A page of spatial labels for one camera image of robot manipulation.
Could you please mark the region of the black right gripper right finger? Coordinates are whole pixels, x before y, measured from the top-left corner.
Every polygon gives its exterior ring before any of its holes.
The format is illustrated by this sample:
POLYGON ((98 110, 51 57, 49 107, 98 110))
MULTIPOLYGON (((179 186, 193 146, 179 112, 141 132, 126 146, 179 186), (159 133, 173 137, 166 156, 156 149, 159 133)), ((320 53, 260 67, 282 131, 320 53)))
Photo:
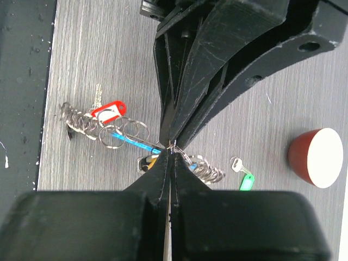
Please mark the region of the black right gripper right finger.
POLYGON ((212 190, 171 156, 173 260, 329 260, 315 211, 291 191, 212 190))

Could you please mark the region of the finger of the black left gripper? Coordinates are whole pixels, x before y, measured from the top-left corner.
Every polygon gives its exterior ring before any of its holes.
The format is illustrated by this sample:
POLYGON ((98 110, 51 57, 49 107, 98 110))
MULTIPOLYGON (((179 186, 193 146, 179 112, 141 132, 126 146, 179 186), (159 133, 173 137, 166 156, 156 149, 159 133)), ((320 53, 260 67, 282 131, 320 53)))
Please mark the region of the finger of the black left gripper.
POLYGON ((347 28, 347 1, 290 1, 285 21, 252 41, 223 68, 213 89, 177 138, 186 148, 201 129, 266 77, 338 47, 347 28))

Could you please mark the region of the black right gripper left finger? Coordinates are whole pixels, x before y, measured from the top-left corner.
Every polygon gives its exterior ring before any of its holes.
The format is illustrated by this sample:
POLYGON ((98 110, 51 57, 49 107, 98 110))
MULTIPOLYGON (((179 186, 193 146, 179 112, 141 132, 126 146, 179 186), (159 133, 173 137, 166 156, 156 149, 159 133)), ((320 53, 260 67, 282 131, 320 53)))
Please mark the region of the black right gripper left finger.
POLYGON ((39 191, 1 226, 1 260, 166 260, 172 155, 122 191, 39 191))

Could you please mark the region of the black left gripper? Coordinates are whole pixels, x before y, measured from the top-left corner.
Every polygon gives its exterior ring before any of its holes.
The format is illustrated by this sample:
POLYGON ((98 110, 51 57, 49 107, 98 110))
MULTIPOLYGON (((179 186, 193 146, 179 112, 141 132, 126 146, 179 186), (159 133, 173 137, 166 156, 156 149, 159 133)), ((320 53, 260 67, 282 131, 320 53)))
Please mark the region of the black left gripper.
POLYGON ((154 58, 161 97, 159 141, 181 145, 197 127, 193 115, 229 60, 282 24, 288 1, 141 1, 159 22, 154 58))

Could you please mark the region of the yellow tag key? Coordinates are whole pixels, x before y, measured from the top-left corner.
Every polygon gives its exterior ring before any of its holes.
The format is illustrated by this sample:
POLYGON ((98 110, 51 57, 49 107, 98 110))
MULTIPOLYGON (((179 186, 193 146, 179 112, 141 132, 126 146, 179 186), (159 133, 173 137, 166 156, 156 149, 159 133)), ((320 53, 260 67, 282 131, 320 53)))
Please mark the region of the yellow tag key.
POLYGON ((140 157, 137 159, 136 169, 138 173, 145 173, 155 164, 158 158, 158 154, 140 157))

